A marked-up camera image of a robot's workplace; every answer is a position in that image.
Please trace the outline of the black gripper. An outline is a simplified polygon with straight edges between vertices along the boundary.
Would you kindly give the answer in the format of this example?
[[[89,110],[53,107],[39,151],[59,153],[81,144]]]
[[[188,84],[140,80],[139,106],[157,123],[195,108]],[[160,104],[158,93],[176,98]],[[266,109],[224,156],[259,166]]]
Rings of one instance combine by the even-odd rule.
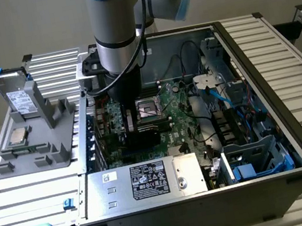
[[[108,95],[119,103],[120,110],[123,113],[126,110],[134,109],[135,99],[141,93],[141,88],[141,69],[139,66],[135,66],[108,90]]]

